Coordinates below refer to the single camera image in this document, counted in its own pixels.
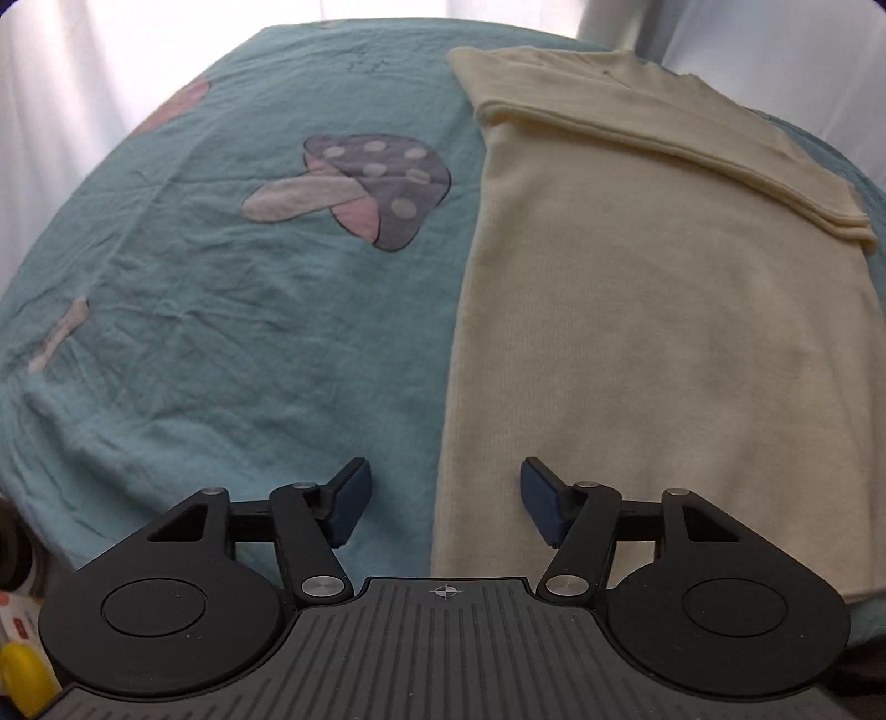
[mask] mushroom print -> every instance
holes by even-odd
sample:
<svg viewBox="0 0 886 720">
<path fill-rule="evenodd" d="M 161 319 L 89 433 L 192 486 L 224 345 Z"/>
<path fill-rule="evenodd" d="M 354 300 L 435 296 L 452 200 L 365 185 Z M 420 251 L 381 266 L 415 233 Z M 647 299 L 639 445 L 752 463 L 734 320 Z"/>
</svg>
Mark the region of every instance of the mushroom print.
<svg viewBox="0 0 886 720">
<path fill-rule="evenodd" d="M 130 135 L 141 135 L 162 128 L 170 120 L 193 109 L 209 92 L 209 81 L 205 77 L 192 80 L 178 90 L 169 100 L 148 115 Z"/>
<path fill-rule="evenodd" d="M 345 230 L 395 252 L 449 192 L 449 170 L 427 145 L 399 135 L 314 135 L 307 172 L 262 185 L 243 203 L 256 223 L 330 210 Z"/>
</svg>

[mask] teal bedsheet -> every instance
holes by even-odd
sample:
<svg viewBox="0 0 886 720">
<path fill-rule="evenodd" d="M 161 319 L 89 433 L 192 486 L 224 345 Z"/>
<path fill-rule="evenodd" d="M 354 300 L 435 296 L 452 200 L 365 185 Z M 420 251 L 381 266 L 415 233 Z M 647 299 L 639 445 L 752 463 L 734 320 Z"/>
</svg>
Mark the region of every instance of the teal bedsheet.
<svg viewBox="0 0 886 720">
<path fill-rule="evenodd" d="M 0 488 L 54 552 L 79 566 L 197 489 L 267 497 L 365 456 L 345 569 L 428 573 L 485 155 L 444 57 L 458 45 L 598 50 L 456 20 L 272 27 L 61 209 L 0 301 Z M 883 193 L 772 122 L 856 185 L 886 239 Z M 869 262 L 886 301 L 884 255 Z M 29 372 L 81 297 L 89 317 Z"/>
</svg>

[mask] beige fabric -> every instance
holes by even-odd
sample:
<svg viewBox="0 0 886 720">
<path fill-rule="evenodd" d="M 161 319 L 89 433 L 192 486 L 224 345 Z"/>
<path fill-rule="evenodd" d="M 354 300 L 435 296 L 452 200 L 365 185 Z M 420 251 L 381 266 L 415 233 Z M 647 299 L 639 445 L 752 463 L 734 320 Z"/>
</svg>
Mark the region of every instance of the beige fabric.
<svg viewBox="0 0 886 720">
<path fill-rule="evenodd" d="M 552 551 L 522 459 L 688 487 L 856 598 L 886 584 L 886 335 L 849 185 L 627 53 L 451 51 L 487 156 L 439 466 L 435 575 Z M 645 558 L 620 548 L 613 579 Z"/>
</svg>

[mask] white curtain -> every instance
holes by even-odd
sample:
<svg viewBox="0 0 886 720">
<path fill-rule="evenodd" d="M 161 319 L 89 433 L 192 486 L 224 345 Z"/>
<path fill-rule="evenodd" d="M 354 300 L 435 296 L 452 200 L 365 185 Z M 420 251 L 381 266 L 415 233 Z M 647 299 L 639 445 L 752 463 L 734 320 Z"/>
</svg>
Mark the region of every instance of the white curtain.
<svg viewBox="0 0 886 720">
<path fill-rule="evenodd" d="M 873 0 L 19 0 L 0 17 L 0 293 L 77 184 L 206 66 L 268 25 L 368 17 L 637 44 L 886 186 L 886 12 Z"/>
</svg>

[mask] mushroom stem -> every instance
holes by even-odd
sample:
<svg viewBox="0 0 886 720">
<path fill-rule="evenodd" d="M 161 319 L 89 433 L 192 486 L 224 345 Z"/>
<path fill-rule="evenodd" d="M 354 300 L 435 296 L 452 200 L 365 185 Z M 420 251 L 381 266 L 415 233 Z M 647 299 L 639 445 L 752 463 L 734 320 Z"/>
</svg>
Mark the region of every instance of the mushroom stem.
<svg viewBox="0 0 886 720">
<path fill-rule="evenodd" d="M 265 183 L 243 202 L 243 214 L 258 223 L 278 223 L 368 195 L 363 186 L 334 168 Z"/>
</svg>

